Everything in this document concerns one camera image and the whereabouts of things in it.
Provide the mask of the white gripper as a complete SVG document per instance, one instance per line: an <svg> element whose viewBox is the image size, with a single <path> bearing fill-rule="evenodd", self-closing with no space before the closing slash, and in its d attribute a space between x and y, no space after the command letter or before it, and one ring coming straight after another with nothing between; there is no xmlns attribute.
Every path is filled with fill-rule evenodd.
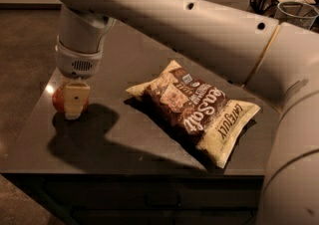
<svg viewBox="0 0 319 225"><path fill-rule="evenodd" d="M83 13L63 5L56 44L56 63L61 74L70 79L88 79L99 69L106 34L116 20ZM90 87L68 83L63 87L66 119L77 119L88 104Z"/></svg>

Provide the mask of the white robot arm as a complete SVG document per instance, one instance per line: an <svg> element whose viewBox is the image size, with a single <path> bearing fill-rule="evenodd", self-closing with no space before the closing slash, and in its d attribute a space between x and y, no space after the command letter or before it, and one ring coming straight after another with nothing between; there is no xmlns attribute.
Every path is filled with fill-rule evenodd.
<svg viewBox="0 0 319 225"><path fill-rule="evenodd" d="M203 0L60 1L65 77L96 73L119 20L278 111L256 225L319 225L318 34Z"/></svg>

